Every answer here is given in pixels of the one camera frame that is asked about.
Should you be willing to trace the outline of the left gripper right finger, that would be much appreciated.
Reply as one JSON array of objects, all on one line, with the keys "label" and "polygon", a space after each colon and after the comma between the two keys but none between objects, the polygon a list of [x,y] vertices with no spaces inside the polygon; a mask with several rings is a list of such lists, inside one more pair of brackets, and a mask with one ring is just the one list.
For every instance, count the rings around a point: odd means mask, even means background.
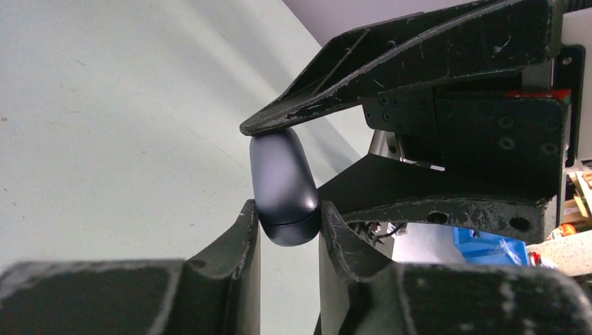
[{"label": "left gripper right finger", "polygon": [[317,334],[590,334],[591,303],[559,271],[397,263],[321,207]]}]

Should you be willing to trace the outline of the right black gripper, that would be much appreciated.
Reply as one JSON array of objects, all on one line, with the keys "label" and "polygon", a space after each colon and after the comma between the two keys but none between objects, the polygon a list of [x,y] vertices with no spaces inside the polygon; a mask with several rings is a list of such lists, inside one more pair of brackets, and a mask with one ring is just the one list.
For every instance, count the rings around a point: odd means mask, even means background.
[{"label": "right black gripper", "polygon": [[[585,49],[560,52],[565,8],[564,1],[475,1],[351,29],[239,129],[259,136],[384,94],[502,77],[365,103],[367,125],[407,163],[368,154],[319,196],[347,223],[449,225],[540,243],[558,224],[558,194],[485,180],[554,185],[575,164]],[[520,76],[505,77],[558,54],[551,91],[523,92]]]}]

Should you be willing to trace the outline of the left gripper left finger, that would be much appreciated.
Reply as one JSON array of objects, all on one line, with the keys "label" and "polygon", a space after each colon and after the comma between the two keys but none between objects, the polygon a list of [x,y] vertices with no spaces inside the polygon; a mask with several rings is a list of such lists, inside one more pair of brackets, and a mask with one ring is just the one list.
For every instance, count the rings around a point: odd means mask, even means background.
[{"label": "left gripper left finger", "polygon": [[2,334],[259,334],[260,237],[248,200],[187,260],[22,262],[1,275]]}]

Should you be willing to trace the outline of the purple earbud charging case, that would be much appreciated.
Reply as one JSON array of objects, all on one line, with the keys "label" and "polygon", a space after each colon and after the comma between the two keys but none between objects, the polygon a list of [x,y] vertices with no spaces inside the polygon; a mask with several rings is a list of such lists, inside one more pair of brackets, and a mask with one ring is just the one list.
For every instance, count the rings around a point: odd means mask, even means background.
[{"label": "purple earbud charging case", "polygon": [[296,132],[252,137],[249,147],[254,200],[263,231],[279,246],[299,246],[320,230],[320,200]]}]

